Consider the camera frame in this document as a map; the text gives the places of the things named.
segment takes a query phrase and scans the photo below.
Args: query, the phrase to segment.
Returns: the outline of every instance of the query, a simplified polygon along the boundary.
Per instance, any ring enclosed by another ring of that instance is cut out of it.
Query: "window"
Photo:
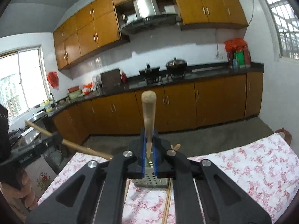
[[[299,60],[299,19],[287,0],[266,0],[272,12],[282,56]]]
[[[47,100],[39,48],[0,57],[0,68],[0,103],[8,121]]]

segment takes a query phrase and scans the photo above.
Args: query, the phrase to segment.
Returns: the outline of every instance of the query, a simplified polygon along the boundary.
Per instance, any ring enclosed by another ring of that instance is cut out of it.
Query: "floral tablecloth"
[[[210,159],[259,203],[269,213],[272,223],[286,210],[299,189],[299,159],[277,133],[246,146],[190,159],[201,161],[205,158]],[[105,161],[100,157],[76,153],[38,204],[90,160]],[[131,182],[122,223],[161,223],[166,192],[166,189],[138,188]],[[168,223],[175,223],[173,195],[167,220]]]

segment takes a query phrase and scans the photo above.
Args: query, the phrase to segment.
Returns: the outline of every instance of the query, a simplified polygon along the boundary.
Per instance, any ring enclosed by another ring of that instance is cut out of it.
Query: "backsplash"
[[[138,75],[147,63],[163,70],[173,57],[185,59],[188,65],[226,61],[224,41],[243,37],[244,33],[243,29],[181,31],[179,27],[159,28],[131,35],[130,43],[102,52],[67,71],[74,85],[83,85],[89,83],[93,75],[115,68],[124,70],[128,77]]]

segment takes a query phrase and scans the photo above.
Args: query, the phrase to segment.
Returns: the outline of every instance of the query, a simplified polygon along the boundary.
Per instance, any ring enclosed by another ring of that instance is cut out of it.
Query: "faucet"
[[[50,93],[50,97],[53,99],[53,103],[54,103],[54,106],[56,108],[57,107],[57,101],[55,101],[53,93]]]

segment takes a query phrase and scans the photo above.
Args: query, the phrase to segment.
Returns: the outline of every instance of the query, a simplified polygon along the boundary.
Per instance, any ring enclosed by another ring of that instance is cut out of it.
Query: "triangular cutout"
[[[65,205],[66,207],[72,207],[84,180],[85,175],[80,175],[71,185],[68,186],[68,188],[66,188],[56,197],[56,201]]]
[[[241,197],[221,177],[215,174],[214,179],[226,206],[231,206],[241,201]]]

